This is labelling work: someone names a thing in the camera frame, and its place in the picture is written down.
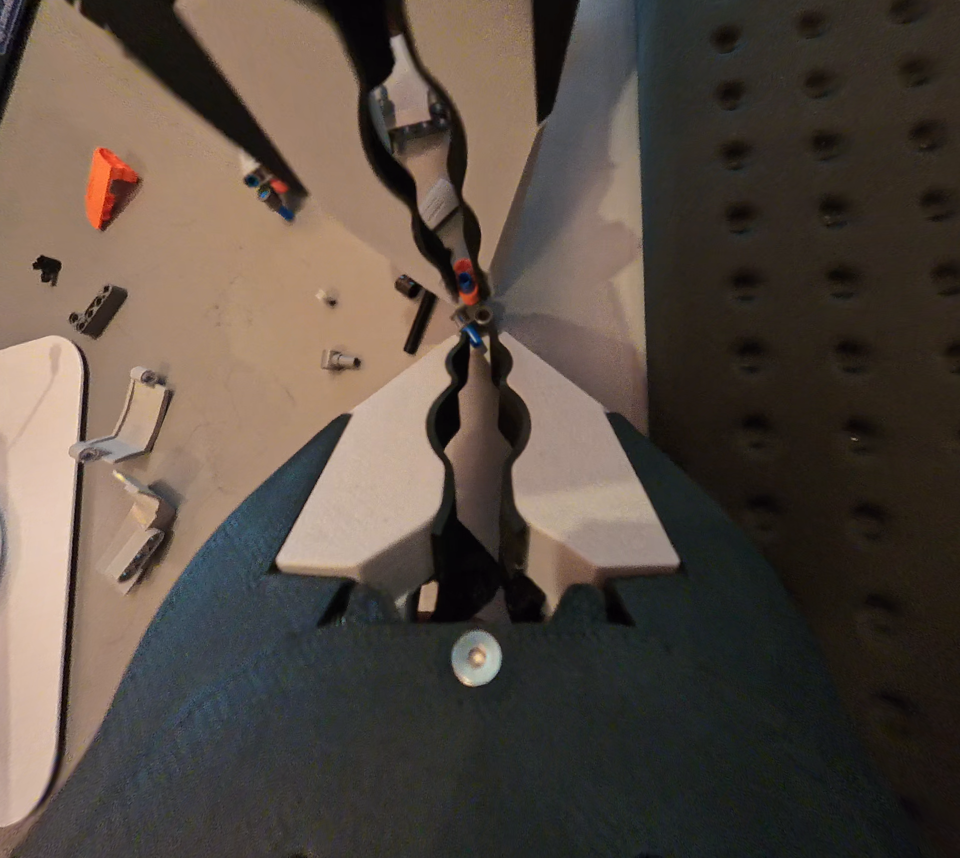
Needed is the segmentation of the grey white orange assembly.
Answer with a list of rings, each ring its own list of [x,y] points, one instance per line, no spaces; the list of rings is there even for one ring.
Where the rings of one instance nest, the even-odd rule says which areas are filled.
[[[243,149],[238,151],[238,161],[244,186],[271,212],[284,222],[292,223],[296,216],[296,204],[290,186]]]

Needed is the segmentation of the white book stand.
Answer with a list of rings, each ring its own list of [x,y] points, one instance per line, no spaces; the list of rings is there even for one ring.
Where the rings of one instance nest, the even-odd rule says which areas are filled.
[[[82,355],[62,336],[1,352],[1,825],[26,819],[61,744]]]

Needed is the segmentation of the dark grey three-hole beam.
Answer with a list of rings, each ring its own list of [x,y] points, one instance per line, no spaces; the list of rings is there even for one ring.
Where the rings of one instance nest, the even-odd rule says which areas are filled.
[[[106,284],[89,301],[84,310],[71,312],[68,324],[78,335],[99,339],[109,327],[117,312],[127,300],[128,292],[121,286]]]

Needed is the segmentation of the dark grey beam assembly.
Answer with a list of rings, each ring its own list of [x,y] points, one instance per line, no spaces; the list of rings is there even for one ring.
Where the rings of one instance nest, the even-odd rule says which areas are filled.
[[[398,110],[385,86],[372,90],[367,97],[374,133],[392,156],[401,155],[411,141],[446,132],[451,127],[450,106],[436,89],[427,86],[414,97],[424,101],[406,105],[405,110]]]

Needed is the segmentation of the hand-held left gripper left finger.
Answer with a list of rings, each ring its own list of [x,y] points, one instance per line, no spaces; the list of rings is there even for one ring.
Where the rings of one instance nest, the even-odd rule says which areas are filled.
[[[275,560],[283,573],[358,583],[425,583],[445,466],[427,418],[451,383],[450,337],[349,414]]]

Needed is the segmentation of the grey curved panel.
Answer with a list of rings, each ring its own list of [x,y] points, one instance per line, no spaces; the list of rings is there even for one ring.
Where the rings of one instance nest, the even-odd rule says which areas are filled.
[[[150,453],[172,396],[158,372],[134,367],[113,433],[76,442],[68,450],[70,458],[82,465],[98,461],[118,465]]]

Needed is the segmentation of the grey angular panel piece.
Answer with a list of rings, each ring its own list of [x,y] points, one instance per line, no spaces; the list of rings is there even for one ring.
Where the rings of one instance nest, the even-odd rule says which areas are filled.
[[[119,470],[112,476],[130,499],[130,507],[98,568],[114,589],[127,595],[151,567],[177,510],[154,487]]]

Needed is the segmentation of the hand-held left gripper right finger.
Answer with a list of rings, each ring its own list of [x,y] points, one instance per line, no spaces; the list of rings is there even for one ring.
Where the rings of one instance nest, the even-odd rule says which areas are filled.
[[[606,408],[508,333],[491,333],[510,444],[500,560],[534,585],[605,585],[680,566]]]

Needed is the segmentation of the long black axle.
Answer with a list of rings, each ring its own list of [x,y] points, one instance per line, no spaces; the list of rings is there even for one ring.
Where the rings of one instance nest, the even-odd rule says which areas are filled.
[[[409,356],[418,354],[436,305],[437,295],[432,291],[423,289],[419,296],[413,322],[403,344],[402,350],[405,354]]]

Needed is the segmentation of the orange wedge panel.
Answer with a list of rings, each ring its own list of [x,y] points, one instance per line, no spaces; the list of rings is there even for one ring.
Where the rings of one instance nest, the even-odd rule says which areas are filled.
[[[84,214],[91,228],[104,230],[114,219],[118,203],[138,185],[138,171],[105,146],[91,155],[83,198]]]

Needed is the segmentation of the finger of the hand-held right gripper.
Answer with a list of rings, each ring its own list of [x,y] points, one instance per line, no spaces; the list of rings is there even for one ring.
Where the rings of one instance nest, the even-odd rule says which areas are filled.
[[[303,182],[308,204],[389,258],[402,271],[461,302],[453,262],[468,258],[480,295],[481,234],[463,191],[467,147],[452,98],[418,57],[400,0],[387,21],[390,72],[364,89],[345,36],[317,0],[175,0],[175,15]],[[397,110],[433,87],[452,112],[450,129],[393,156],[375,133],[370,93],[385,86]],[[440,177],[460,209],[435,231],[421,220],[418,192]]]
[[[462,120],[462,191],[491,285],[514,235],[542,141],[533,0],[405,0],[414,48]]]

